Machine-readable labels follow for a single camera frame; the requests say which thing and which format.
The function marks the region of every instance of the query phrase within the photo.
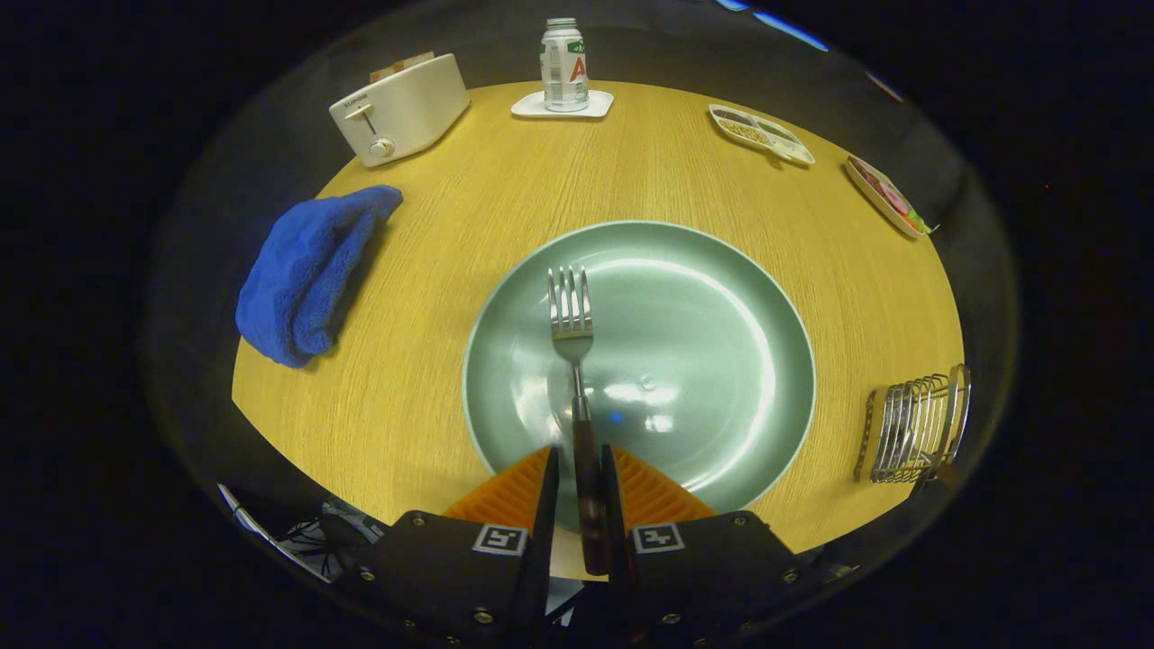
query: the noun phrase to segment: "toaster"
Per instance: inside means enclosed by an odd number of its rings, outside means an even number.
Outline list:
[[[466,107],[457,58],[442,54],[361,88],[329,114],[361,163],[376,166],[428,148]]]

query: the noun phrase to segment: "blue towel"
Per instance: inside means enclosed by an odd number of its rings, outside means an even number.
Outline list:
[[[332,346],[330,319],[365,241],[400,204],[383,185],[293,206],[240,289],[237,328],[261,353],[304,367]]]

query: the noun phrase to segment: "round table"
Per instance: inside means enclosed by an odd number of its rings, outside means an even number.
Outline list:
[[[864,405],[878,387],[964,361],[961,328],[929,238],[912,241],[857,191],[847,151],[724,99],[593,82],[604,119],[520,119],[538,82],[470,90],[436,144],[383,166],[350,162],[320,193],[391,185],[404,202],[366,249],[337,344],[302,370],[241,340],[232,398],[308,476],[384,522],[440,513],[485,482],[465,425],[460,372],[474,319],[525,255],[619,219],[677,223],[737,247],[772,275],[809,331],[817,401],[794,463],[750,509],[794,552],[901,502],[911,485],[855,480]],[[706,106],[734,105],[792,129],[817,162],[796,166],[735,144]],[[591,577],[580,540],[554,536],[550,574]]]

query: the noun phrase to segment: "plate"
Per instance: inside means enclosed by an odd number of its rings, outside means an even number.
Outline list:
[[[526,95],[512,105],[512,114],[532,118],[574,118],[574,117],[605,117],[613,105],[613,95],[600,90],[589,91],[589,105],[579,111],[562,113],[550,111],[545,107],[545,91],[539,90],[532,95]]]
[[[594,340],[582,370],[598,443],[635,453],[719,513],[760,499],[793,462],[812,418],[809,336],[752,260],[657,222],[570,232],[493,291],[462,376],[465,420],[488,470],[560,446],[556,517],[578,529],[572,379],[553,350],[546,274],[569,264],[589,275]]]
[[[884,173],[875,169],[865,161],[859,158],[857,156],[848,156],[846,158],[845,166],[846,166],[846,173],[849,174],[849,178],[854,181],[854,185],[856,185],[857,188],[861,189],[863,194],[865,194],[865,197],[868,197],[869,201],[874,203],[874,207],[876,207],[882,214],[884,214],[885,217],[889,218],[890,222],[898,227],[898,230],[901,230],[904,234],[916,239],[919,237],[924,237],[926,234],[932,232],[932,230],[926,226],[926,223],[917,215],[917,211],[914,210],[914,206],[909,203],[906,196],[901,192],[899,192],[897,187],[894,187],[893,181],[890,180],[890,178],[886,177]],[[865,174],[869,174],[872,178],[867,178]],[[906,207],[909,208],[908,214],[912,214],[914,216],[914,219],[909,219],[906,216],[899,214],[898,210],[894,208],[894,204],[890,202],[891,200],[887,199],[885,194],[882,193],[882,188],[889,189],[902,203],[905,203]]]
[[[721,104],[710,104],[710,117],[730,140],[756,149],[767,149],[789,162],[803,165],[816,162],[805,144],[780,124]]]

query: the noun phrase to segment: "wire rack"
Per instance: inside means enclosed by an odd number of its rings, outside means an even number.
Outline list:
[[[969,368],[931,374],[875,390],[865,402],[865,431],[854,477],[871,483],[936,478],[958,454],[969,415]],[[881,410],[881,416],[875,417]]]

